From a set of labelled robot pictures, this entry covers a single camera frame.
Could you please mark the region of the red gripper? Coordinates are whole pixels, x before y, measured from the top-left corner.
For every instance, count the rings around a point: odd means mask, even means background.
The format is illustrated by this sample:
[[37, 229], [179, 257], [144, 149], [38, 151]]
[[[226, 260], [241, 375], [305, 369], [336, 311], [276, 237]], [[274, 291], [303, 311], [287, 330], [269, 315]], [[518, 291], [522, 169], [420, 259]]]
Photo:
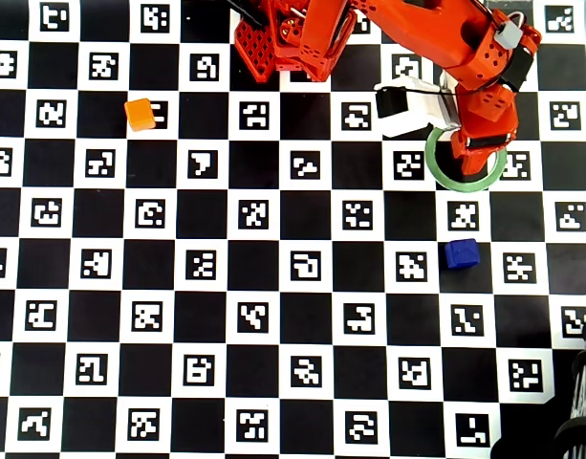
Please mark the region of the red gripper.
[[461, 127], [450, 139], [458, 166], [451, 179], [463, 184], [492, 185], [501, 178], [507, 165], [506, 147], [470, 147], [467, 143], [509, 143], [516, 138], [519, 126], [516, 93], [501, 83], [473, 91], [458, 84], [455, 95]]

